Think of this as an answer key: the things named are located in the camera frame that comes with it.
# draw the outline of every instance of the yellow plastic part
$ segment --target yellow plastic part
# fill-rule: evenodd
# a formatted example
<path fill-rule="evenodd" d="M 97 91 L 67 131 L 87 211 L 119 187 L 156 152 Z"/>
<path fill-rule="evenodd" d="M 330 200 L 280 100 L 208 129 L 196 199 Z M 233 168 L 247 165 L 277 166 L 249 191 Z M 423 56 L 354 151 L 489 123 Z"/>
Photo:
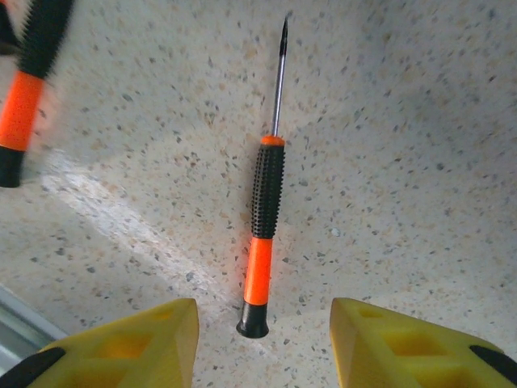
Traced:
<path fill-rule="evenodd" d="M 178 299 L 60 339 L 66 354 L 30 388 L 187 388 L 199 334 L 194 299 Z"/>
<path fill-rule="evenodd" d="M 342 388 L 514 387 L 469 349 L 491 343 L 353 299 L 334 299 L 330 338 Z"/>

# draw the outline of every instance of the speckled countertop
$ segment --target speckled countertop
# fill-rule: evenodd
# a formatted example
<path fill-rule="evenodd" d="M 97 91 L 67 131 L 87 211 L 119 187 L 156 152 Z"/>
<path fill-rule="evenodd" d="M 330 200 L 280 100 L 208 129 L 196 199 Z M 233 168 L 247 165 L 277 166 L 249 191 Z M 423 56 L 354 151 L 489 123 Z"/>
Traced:
<path fill-rule="evenodd" d="M 249 341 L 252 169 L 290 10 L 271 334 Z M 336 386 L 333 297 L 515 357 L 516 41 L 512 0 L 79 1 L 23 186 L 0 191 L 0 280 L 70 333 L 196 298 L 194 387 Z"/>

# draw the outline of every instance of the screwdriver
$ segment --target screwdriver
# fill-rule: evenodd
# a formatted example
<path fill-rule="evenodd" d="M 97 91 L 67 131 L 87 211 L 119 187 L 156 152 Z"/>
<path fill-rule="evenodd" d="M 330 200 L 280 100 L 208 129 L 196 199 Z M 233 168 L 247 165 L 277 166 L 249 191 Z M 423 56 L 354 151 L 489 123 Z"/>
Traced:
<path fill-rule="evenodd" d="M 288 18 L 284 20 L 280 40 L 280 59 L 276 75 L 275 110 L 271 134 L 262 138 L 251 202 L 251 248 L 244 288 L 244 303 L 237 331 L 247 338 L 267 335 L 267 300 L 271 277 L 271 256 L 276 221 L 280 208 L 280 193 L 284 177 L 284 144 L 278 136 L 280 105 L 284 86 L 285 57 L 288 49 Z"/>

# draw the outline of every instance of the blurry screwdriver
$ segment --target blurry screwdriver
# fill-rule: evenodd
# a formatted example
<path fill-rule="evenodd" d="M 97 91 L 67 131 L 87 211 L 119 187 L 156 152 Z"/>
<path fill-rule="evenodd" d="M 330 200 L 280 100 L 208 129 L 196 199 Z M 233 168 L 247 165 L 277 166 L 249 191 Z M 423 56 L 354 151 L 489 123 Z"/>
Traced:
<path fill-rule="evenodd" d="M 288 18 L 286 17 L 280 41 L 272 130 L 271 135 L 263 137 L 260 142 L 253 184 L 251 203 L 253 238 L 244 288 L 242 317 L 237 325 L 237 331 L 247 338 L 262 338 L 269 332 L 266 315 L 271 277 L 271 253 L 284 177 L 285 142 L 278 136 L 278 125 L 287 49 Z"/>

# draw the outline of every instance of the metal shaft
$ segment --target metal shaft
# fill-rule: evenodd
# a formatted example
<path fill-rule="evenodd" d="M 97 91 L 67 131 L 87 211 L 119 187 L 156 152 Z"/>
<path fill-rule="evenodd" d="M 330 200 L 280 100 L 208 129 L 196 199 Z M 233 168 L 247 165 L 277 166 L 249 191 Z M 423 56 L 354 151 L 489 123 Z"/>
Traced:
<path fill-rule="evenodd" d="M 285 18 L 282 30 L 282 40 L 280 41 L 280 58 L 278 62 L 278 72 L 276 73 L 275 91 L 275 110 L 273 111 L 273 123 L 271 134 L 278 136 L 278 126 L 280 123 L 280 105 L 282 104 L 282 90 L 284 88 L 285 57 L 288 48 L 288 18 Z"/>

